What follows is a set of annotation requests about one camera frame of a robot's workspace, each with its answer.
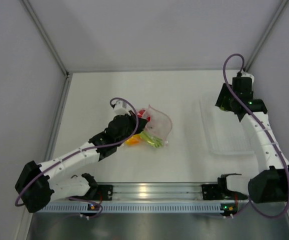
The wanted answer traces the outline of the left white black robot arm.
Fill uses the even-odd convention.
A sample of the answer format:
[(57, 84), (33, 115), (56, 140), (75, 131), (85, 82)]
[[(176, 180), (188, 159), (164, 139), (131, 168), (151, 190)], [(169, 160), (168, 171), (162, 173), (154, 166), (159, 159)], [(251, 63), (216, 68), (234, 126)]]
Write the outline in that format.
[(36, 213), (49, 203), (66, 199), (92, 200), (98, 183), (89, 173), (75, 172), (114, 154), (133, 135), (141, 133), (148, 120), (134, 113), (116, 115), (104, 131), (75, 150), (49, 161), (26, 163), (15, 184), (16, 207)]

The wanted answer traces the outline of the pale green toy celery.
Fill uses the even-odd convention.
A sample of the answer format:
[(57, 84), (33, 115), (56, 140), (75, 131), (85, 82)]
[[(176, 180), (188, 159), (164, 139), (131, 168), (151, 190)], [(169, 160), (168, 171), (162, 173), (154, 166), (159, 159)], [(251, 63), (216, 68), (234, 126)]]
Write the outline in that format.
[(165, 146), (165, 141), (156, 137), (146, 131), (140, 133), (140, 138), (154, 148), (161, 148)]

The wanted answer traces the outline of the green toy pepper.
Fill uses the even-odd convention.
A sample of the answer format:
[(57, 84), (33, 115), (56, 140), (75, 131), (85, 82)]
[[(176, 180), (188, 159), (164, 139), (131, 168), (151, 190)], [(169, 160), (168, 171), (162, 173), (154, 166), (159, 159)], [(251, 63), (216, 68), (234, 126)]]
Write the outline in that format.
[(219, 109), (222, 110), (222, 111), (225, 111), (225, 112), (228, 111), (228, 110), (227, 110), (224, 106), (222, 106), (222, 105), (219, 107)]

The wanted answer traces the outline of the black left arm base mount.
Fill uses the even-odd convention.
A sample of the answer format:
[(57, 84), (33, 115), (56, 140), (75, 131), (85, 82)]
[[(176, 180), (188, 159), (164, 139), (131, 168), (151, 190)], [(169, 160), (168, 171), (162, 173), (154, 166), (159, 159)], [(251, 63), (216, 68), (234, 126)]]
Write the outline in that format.
[(75, 199), (79, 200), (88, 200), (88, 201), (111, 201), (113, 197), (114, 186), (111, 184), (100, 184), (97, 187), (91, 187), (86, 194), (82, 196), (72, 196)]

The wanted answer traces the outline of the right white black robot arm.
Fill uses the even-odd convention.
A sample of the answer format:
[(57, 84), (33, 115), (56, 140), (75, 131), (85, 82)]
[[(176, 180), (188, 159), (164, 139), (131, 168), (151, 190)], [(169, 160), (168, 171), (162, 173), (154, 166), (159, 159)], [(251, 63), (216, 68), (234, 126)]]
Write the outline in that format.
[(253, 79), (239, 74), (231, 84), (223, 84), (216, 107), (234, 113), (241, 124), (258, 162), (255, 176), (223, 174), (218, 194), (225, 199), (236, 192), (256, 203), (287, 202), (289, 199), (289, 161), (283, 154), (269, 123), (268, 110), (261, 99), (254, 98)]

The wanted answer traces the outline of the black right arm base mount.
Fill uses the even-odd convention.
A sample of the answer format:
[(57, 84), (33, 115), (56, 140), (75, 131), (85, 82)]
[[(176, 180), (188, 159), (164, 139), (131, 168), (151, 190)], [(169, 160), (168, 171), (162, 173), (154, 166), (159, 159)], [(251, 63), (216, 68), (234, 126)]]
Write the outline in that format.
[(217, 178), (217, 183), (205, 183), (201, 185), (202, 197), (205, 201), (215, 200), (234, 200), (239, 196), (236, 191), (229, 190), (227, 187), (227, 177), (235, 176), (237, 173), (222, 174)]

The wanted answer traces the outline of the clear polka dot zip bag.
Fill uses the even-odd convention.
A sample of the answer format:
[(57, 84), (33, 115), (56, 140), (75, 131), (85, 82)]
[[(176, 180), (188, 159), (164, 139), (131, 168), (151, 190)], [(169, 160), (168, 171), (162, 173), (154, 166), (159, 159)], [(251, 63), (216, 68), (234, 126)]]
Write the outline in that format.
[(167, 140), (168, 135), (170, 134), (173, 128), (172, 120), (170, 119), (168, 115), (166, 115), (162, 111), (159, 111), (153, 108), (150, 105), (144, 109), (146, 109), (147, 117), (144, 119), (147, 120), (147, 124), (143, 131), (146, 131), (150, 133), (151, 135), (164, 140), (164, 146), (166, 146), (168, 144), (168, 140)]

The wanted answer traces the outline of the red toy pepper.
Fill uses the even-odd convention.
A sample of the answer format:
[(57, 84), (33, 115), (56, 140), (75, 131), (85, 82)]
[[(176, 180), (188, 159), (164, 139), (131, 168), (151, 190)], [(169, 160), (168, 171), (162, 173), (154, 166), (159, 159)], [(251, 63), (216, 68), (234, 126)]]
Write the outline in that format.
[(146, 109), (140, 109), (138, 112), (137, 112), (137, 116), (142, 118), (142, 119), (146, 119), (147, 118), (147, 110)]

